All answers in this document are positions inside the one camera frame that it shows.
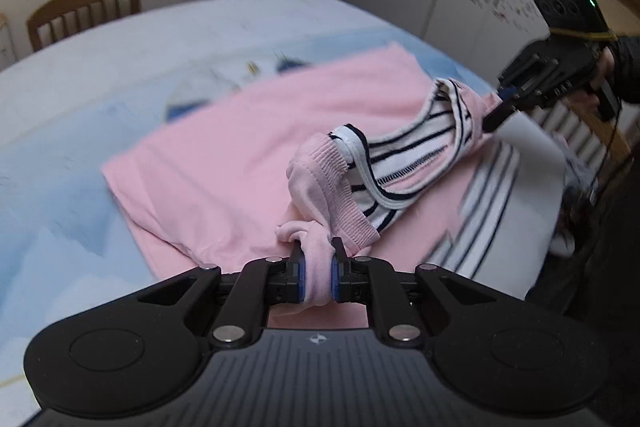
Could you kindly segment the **person right hand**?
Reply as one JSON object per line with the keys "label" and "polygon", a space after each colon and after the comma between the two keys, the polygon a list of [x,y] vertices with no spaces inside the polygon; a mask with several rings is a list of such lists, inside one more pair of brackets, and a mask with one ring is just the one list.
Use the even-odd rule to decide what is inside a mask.
{"label": "person right hand", "polygon": [[596,109],[600,100],[596,91],[601,87],[607,75],[613,72],[615,67],[614,56],[609,48],[604,48],[597,62],[596,73],[592,79],[586,83],[587,90],[578,90],[564,98],[564,103],[569,106],[580,106],[585,109]]}

